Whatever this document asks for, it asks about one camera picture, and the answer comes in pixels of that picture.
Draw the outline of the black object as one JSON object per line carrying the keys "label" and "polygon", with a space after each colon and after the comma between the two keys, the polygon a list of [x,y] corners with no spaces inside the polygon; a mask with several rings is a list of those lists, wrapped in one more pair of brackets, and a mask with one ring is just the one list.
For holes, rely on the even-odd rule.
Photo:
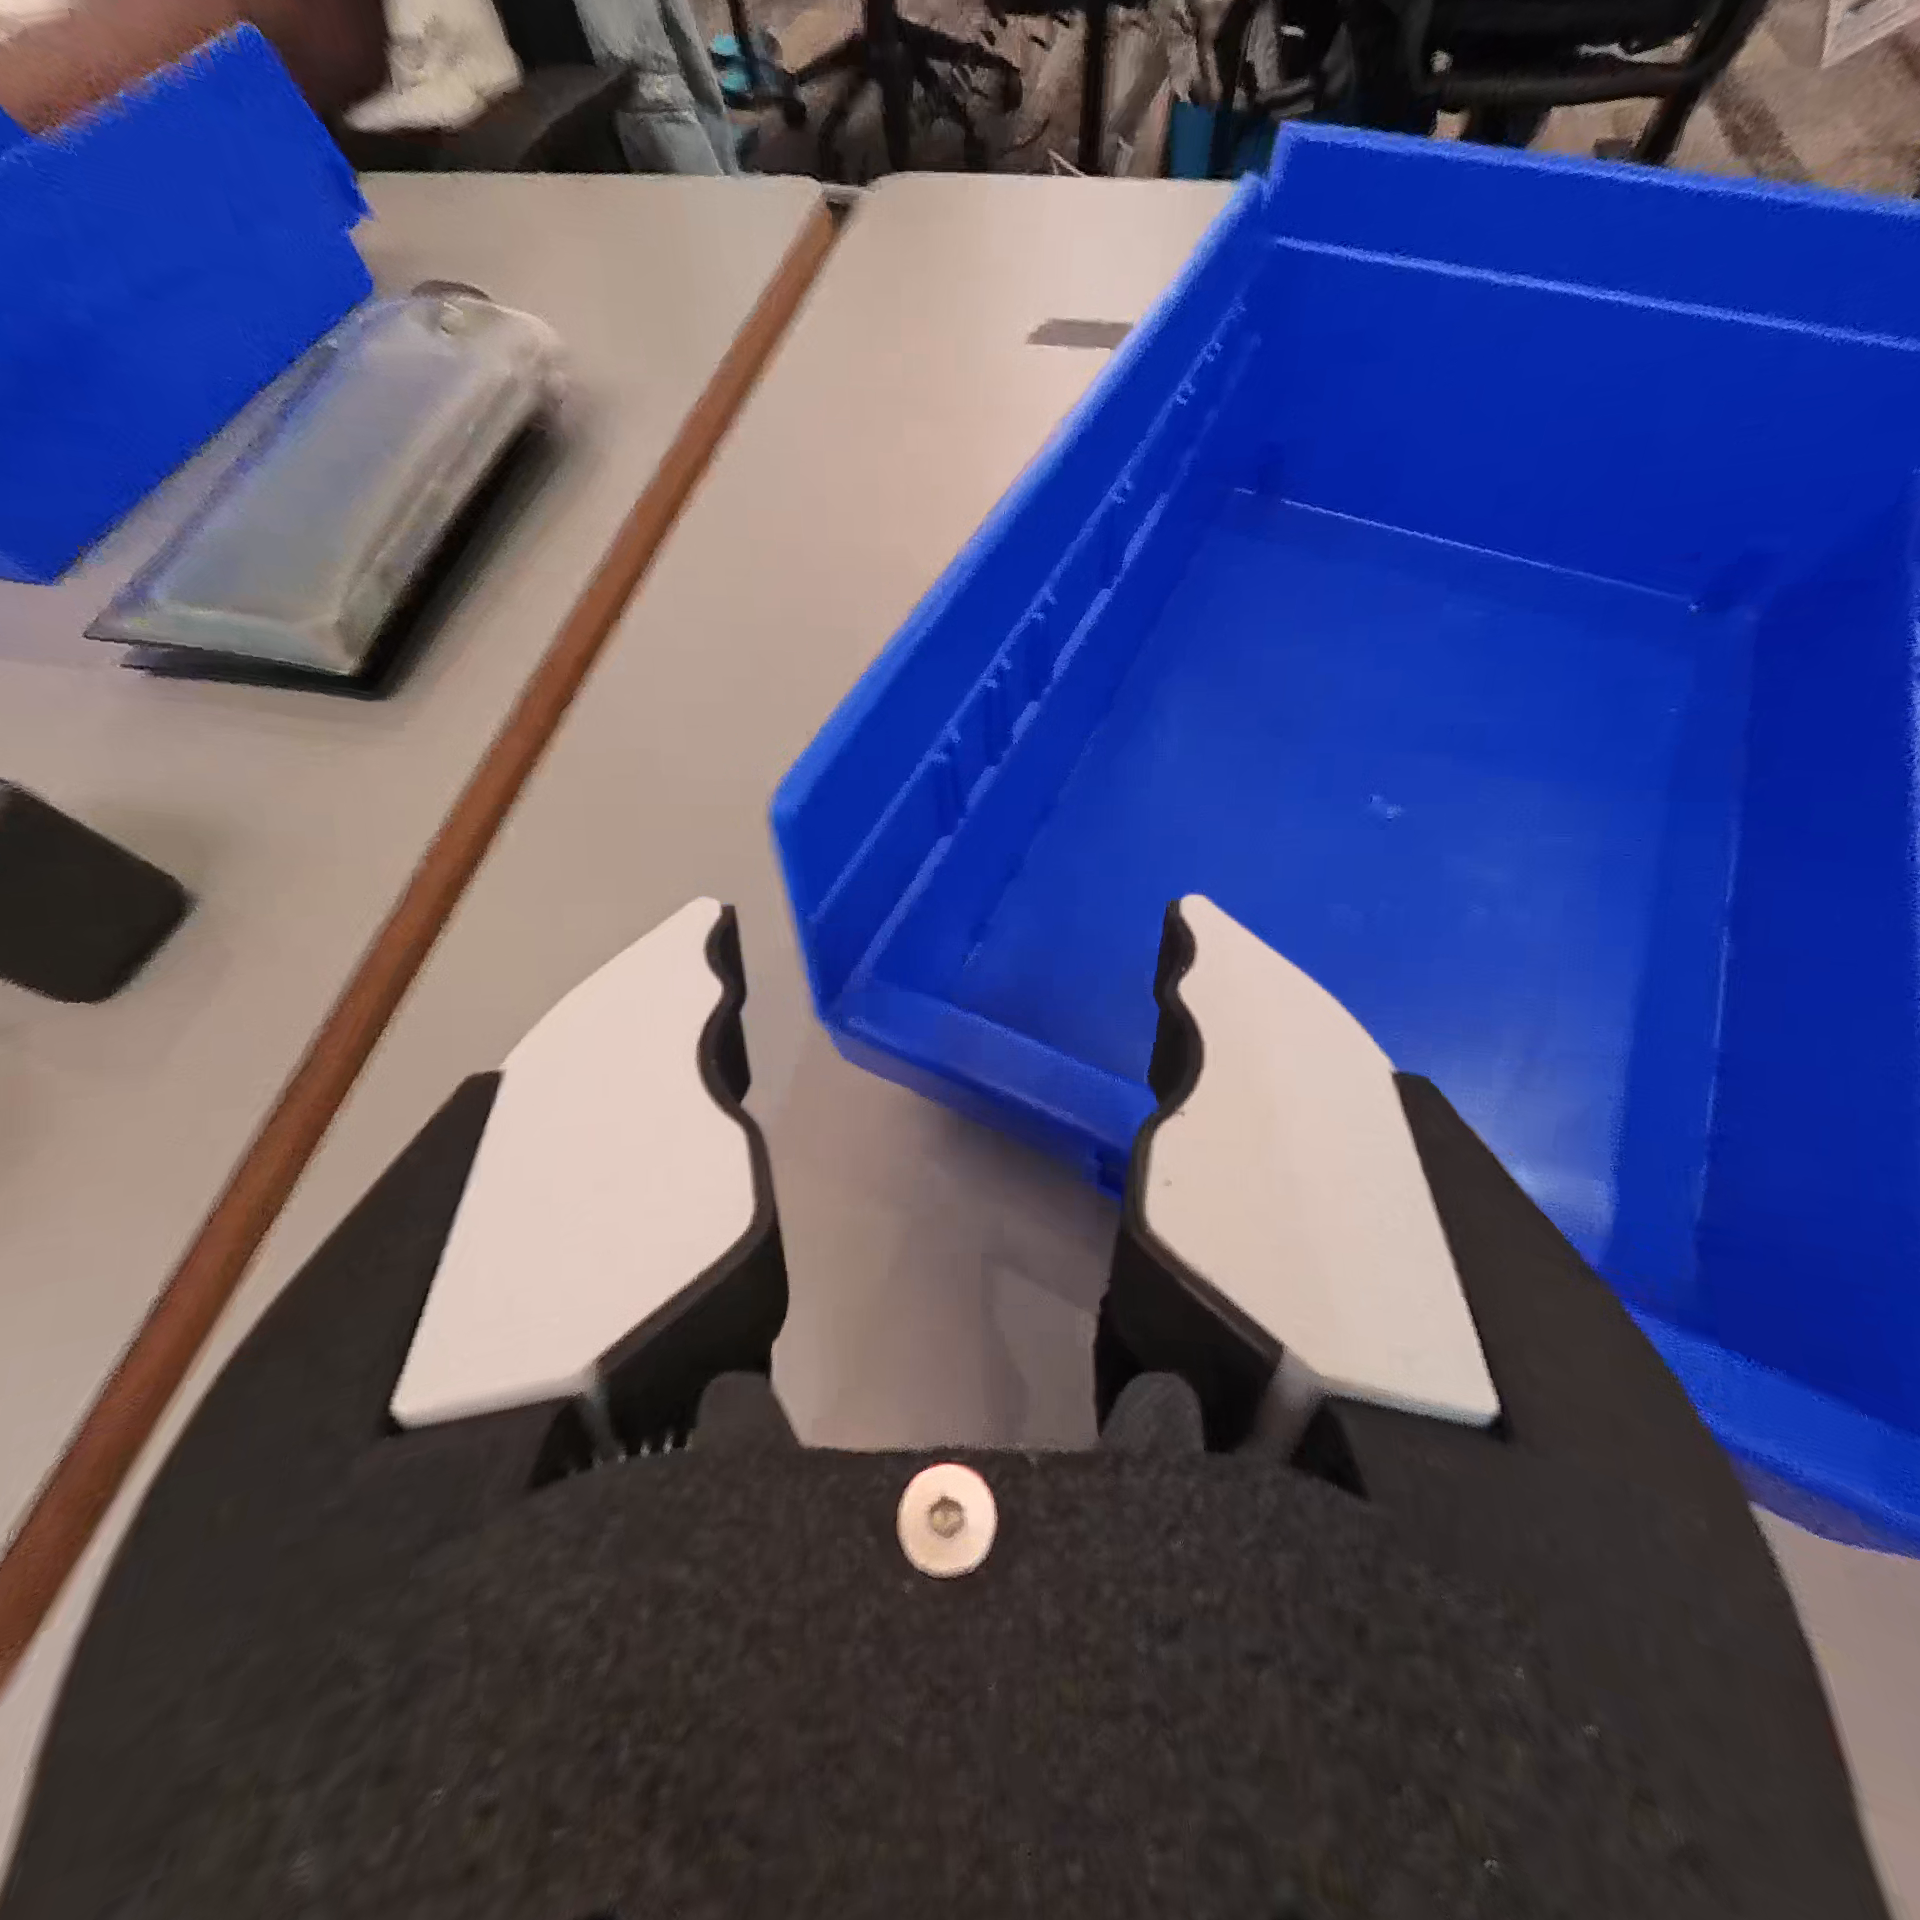
{"label": "black object", "polygon": [[105,1004],[194,906],[179,878],[3,781],[4,984],[54,1004]]}

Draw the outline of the grey table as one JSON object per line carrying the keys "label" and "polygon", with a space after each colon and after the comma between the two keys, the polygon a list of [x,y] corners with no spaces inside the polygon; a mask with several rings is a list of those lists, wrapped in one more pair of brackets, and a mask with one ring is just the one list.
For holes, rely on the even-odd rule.
{"label": "grey table", "polygon": [[209,449],[57,588],[4,586],[4,775],[194,907],[105,1004],[4,987],[4,1680],[832,241],[802,179],[371,175],[383,294],[459,280],[567,349],[560,446],[390,692],[163,681],[83,637]]}

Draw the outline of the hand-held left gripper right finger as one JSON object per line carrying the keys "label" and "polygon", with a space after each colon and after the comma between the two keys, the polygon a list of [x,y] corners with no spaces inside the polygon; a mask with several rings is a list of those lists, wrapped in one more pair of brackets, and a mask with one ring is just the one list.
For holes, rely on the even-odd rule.
{"label": "hand-held left gripper right finger", "polygon": [[1496,1428],[1501,1395],[1388,1054],[1208,896],[1164,919],[1150,1112],[1100,1310],[1202,1428],[1327,1403]]}

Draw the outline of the blue denim jacket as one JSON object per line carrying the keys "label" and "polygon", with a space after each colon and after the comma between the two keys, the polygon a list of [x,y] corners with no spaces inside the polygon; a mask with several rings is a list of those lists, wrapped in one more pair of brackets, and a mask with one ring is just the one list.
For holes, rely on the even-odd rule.
{"label": "blue denim jacket", "polygon": [[739,177],[736,134],[693,3],[579,3],[593,59],[629,70],[613,131],[628,167]]}

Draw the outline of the grey desk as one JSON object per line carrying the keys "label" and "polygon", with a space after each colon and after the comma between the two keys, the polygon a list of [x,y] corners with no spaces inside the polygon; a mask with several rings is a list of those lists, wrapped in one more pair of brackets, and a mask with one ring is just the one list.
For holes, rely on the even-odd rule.
{"label": "grey desk", "polygon": [[[1742,1464],[1436,1083],[1394,1063],[1501,1423],[1202,1428],[1104,1338],[1125,1185],[823,1024],[773,797],[1116,356],[954,528],[964,437],[808,506],[824,443],[773,429],[819,349],[902,323],[903,398],[941,345],[921,280],[853,319],[931,189],[854,214],[365,1092],[427,1040],[452,1087],[412,1141],[348,1117],[369,1167],[332,1149],[335,1226],[313,1193],[124,1522],[4,1916],[1885,1916]],[[700,896],[772,1362],[685,1428],[397,1428],[508,1050]]]}

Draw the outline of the black office chair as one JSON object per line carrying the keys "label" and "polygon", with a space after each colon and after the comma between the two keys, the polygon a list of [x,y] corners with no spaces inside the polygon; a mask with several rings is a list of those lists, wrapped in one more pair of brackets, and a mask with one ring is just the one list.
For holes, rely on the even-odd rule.
{"label": "black office chair", "polygon": [[1357,127],[1523,149],[1563,109],[1647,102],[1611,155],[1664,165],[1693,112],[1749,44],[1765,3],[1345,3]]}

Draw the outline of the blue plastic bin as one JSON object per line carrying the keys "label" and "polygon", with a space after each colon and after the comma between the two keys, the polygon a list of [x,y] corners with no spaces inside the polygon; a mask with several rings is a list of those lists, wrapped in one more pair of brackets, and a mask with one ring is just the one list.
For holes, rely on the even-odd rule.
{"label": "blue plastic bin", "polygon": [[1208,896],[1915,1550],[1915,472],[1915,197],[1288,127],[783,778],[815,1009],[1119,1190]]}
{"label": "blue plastic bin", "polygon": [[59,131],[4,118],[7,583],[59,583],[371,294],[368,212],[253,27]]}

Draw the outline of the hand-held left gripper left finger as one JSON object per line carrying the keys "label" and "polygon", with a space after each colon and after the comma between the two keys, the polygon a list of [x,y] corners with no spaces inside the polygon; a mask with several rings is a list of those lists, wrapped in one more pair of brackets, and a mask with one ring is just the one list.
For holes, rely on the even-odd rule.
{"label": "hand-held left gripper left finger", "polygon": [[736,912],[689,899],[507,1054],[397,1374],[397,1428],[579,1404],[685,1428],[764,1369],[784,1275],[745,1112]]}

